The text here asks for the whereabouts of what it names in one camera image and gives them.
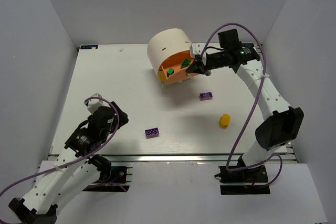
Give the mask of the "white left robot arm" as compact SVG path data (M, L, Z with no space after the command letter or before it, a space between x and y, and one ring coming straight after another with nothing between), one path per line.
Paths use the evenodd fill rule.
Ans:
M52 168L37 173L40 181L8 204L20 223L55 223L64 206L111 172L111 162L97 152L128 123L118 105L93 96L85 100L90 116L65 141Z

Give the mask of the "yellow rounded lego brick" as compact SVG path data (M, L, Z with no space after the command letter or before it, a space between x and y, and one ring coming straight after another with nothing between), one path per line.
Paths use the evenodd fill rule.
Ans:
M223 129L227 128L230 123L230 115L229 114L223 114L219 119L219 126Z

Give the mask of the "small green lego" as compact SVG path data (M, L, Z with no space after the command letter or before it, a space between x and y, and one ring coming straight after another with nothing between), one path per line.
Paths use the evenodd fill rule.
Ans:
M166 72L168 76L172 75L174 73L173 68L169 68L168 71Z

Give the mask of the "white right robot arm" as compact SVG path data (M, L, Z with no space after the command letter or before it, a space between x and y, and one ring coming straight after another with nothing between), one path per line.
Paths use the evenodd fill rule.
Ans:
M186 72L209 76L212 70L229 67L243 80L255 98L253 108L259 107L264 119L255 130L256 140L237 163L238 170L251 169L264 164L277 149L296 139L304 112L282 97L266 73L265 54L243 46L236 29L218 33L218 40L220 51L202 51Z

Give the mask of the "orange drawer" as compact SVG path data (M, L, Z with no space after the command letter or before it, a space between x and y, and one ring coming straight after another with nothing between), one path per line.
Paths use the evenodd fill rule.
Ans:
M192 62L194 61L194 58L190 56L189 51L182 51L178 52L172 56L169 56L167 59L165 59L162 64L159 66L157 77L160 82L162 82L165 86L182 82L184 80L193 78L194 76L197 76L196 73L186 73L186 68L181 69L181 63L185 60L189 59ZM167 71L169 68L174 69L174 73L170 76L167 75Z

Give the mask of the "large green lego brick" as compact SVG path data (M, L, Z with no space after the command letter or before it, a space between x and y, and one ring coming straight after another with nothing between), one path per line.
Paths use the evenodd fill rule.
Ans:
M188 66L190 65L191 62L192 62L191 60L189 60L189 59L185 59L185 60L181 63L181 69L188 67Z

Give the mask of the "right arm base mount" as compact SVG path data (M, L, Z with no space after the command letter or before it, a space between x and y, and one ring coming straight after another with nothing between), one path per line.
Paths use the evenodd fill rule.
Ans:
M221 195L269 195L268 175L264 165L239 171L219 166L214 175L220 182Z

